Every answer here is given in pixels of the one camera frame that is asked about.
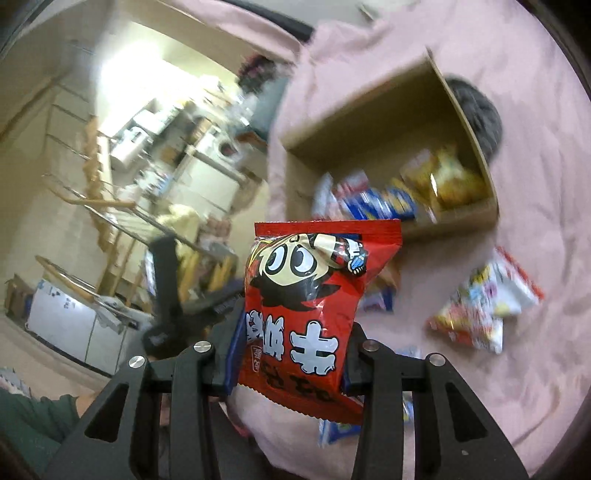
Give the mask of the left hand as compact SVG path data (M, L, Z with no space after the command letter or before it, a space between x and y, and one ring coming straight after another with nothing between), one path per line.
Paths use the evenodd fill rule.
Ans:
M79 418L88 410L98 397L99 391L88 395L81 395L75 399L75 409ZM167 395L163 395L160 399L159 411L159 426L165 427L169 425L170 421L170 401Z

